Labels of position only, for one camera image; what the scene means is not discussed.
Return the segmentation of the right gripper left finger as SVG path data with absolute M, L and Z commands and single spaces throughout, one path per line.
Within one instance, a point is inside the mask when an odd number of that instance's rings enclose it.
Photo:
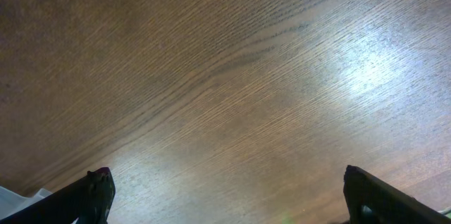
M 115 193 L 107 167 L 89 171 L 54 193 L 41 188 L 23 197 L 2 187 L 1 224 L 107 224 Z

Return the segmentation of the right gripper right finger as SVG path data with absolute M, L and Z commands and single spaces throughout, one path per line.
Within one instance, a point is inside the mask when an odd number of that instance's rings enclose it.
M 357 166 L 346 167 L 343 193 L 351 224 L 450 224 L 445 214 Z

